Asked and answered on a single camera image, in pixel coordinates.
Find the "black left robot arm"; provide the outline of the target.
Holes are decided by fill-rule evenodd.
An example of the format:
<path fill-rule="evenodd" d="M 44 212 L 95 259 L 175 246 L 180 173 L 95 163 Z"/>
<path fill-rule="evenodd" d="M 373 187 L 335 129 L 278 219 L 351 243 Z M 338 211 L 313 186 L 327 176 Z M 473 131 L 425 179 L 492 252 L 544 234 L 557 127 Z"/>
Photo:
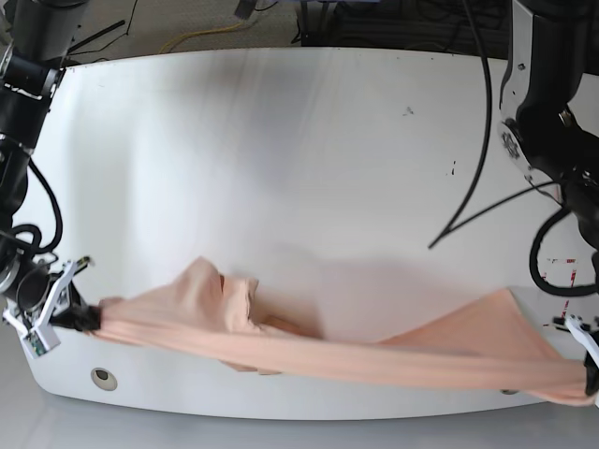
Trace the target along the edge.
<path fill-rule="evenodd" d="M 556 182 L 560 209 L 537 231 L 529 253 L 535 285 L 556 297 L 587 297 L 598 284 L 560 287 L 542 278 L 538 253 L 547 232 L 569 214 L 581 237 L 598 247 L 598 138 L 569 107 L 586 67 L 593 1 L 514 1 L 507 67 L 500 90 L 500 136 L 515 159 Z"/>

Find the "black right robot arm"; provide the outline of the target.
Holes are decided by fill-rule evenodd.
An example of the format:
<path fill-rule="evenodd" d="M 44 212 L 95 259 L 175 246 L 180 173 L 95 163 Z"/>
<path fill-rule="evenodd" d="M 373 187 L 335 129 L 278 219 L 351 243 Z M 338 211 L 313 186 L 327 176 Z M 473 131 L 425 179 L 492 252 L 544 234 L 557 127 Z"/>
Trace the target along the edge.
<path fill-rule="evenodd" d="M 33 161 L 33 153 L 65 74 L 65 58 L 88 4 L 85 1 L 7 2 L 11 41 L 1 60 L 1 290 L 17 319 L 31 327 L 57 281 L 36 257 L 51 254 L 64 223 L 57 198 Z M 49 242 L 35 224 L 15 224 L 35 175 L 51 202 L 54 234 Z"/>

